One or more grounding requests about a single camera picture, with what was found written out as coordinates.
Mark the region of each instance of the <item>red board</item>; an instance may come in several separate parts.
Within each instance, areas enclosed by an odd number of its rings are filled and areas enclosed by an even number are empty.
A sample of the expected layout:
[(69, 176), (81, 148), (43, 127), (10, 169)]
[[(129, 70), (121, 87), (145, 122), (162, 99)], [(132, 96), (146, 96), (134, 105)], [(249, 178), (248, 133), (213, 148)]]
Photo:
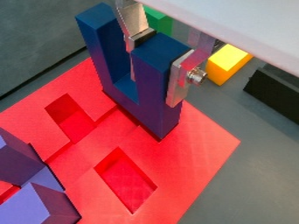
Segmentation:
[(2, 112), (0, 126), (31, 144), (87, 224), (176, 223), (238, 145), (186, 102), (157, 142), (102, 94), (89, 59)]

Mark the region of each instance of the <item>square hole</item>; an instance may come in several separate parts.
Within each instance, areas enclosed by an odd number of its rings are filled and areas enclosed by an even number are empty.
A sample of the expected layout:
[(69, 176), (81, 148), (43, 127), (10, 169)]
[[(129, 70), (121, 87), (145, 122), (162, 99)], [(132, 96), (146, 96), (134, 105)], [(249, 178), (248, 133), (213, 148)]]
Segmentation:
[(99, 161), (94, 170), (133, 214), (154, 192), (153, 181), (118, 148)]
[(67, 94), (45, 107), (51, 120), (73, 143), (95, 128), (95, 124)]

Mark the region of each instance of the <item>gray surface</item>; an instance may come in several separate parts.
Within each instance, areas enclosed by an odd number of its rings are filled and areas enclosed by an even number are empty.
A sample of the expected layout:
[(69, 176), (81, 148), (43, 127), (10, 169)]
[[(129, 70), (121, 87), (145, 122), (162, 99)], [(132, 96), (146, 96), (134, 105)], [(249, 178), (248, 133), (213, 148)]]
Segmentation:
[(97, 2), (0, 1), (0, 96), (83, 46), (74, 15)]
[[(1, 1), (1, 16), (3, 13), (2, 6), (6, 6), (7, 3), (15, 5), (13, 1), (6, 1), (6, 3)], [(27, 4), (27, 1), (26, 4), (19, 2), (18, 5), (22, 5), (21, 8), (26, 9), (27, 16), (30, 16), (30, 13), (37, 13), (34, 12), (35, 8)], [(14, 14), (10, 15), (10, 19), (15, 20), (21, 20), (19, 17), (25, 17), (26, 15), (18, 10), (11, 11), (11, 13)], [(173, 26), (173, 36), (178, 40), (185, 41), (186, 26), (176, 22)], [(17, 41), (13, 35), (9, 36), (11, 39), (10, 44), (1, 45), (1, 60), (3, 58), (5, 63), (10, 66), (5, 68), (9, 75), (5, 78), (1, 76), (0, 86), (3, 85), (2, 81), (7, 81), (6, 78), (11, 79), (11, 81), (18, 80), (18, 76), (15, 74), (10, 76), (10, 74), (14, 73), (14, 69), (22, 72), (22, 66), (25, 66), (22, 59), (27, 55), (31, 54), (30, 57), (35, 59), (30, 68), (34, 69), (34, 67), (39, 66), (34, 51), (39, 51), (39, 56), (42, 56), (42, 53), (46, 53), (42, 50), (45, 49), (42, 46), (46, 45), (42, 41), (46, 37), (38, 37), (41, 33), (46, 36), (47, 32), (43, 31), (42, 27), (38, 30), (42, 32), (37, 31), (34, 33), (35, 37), (34, 35), (31, 36), (35, 50), (22, 45), (25, 38), (18, 38)], [(62, 45), (61, 43), (55, 43), (55, 41), (59, 42), (57, 39), (51, 41), (50, 48), (57, 45), (65, 48), (62, 51), (70, 51), (70, 45), (65, 43)], [(47, 54), (45, 59), (54, 61), (57, 59), (57, 52), (51, 49), (49, 51), (50, 54)], [(14, 57), (9, 56), (11, 52), (17, 52)], [(62, 74), (86, 57), (86, 51), (79, 53), (5, 97), (0, 101), (0, 111), (19, 101), (19, 99)], [(5, 70), (2, 69), (3, 62), (1, 61), (0, 63), (1, 70)], [(262, 65), (262, 62), (252, 59), (244, 69), (241, 69), (221, 87), (205, 81), (200, 88), (190, 88), (190, 94), (186, 100), (240, 139), (241, 144), (202, 194), (193, 202), (190, 209), (181, 217), (181, 224), (299, 223), (299, 126), (242, 91), (242, 87), (248, 82), (248, 76), (252, 75), (260, 65)]]

